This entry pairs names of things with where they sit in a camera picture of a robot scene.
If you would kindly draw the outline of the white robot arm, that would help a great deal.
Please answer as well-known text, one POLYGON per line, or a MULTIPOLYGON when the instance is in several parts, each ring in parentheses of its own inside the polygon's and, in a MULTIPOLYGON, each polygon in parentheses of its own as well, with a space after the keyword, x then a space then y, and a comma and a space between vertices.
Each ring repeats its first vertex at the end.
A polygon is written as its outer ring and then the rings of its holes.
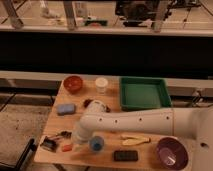
POLYGON ((87 143, 96 131, 126 131, 196 140, 192 171, 213 171, 213 107, 160 108, 107 113, 107 105, 92 100, 73 127, 73 140, 87 143))

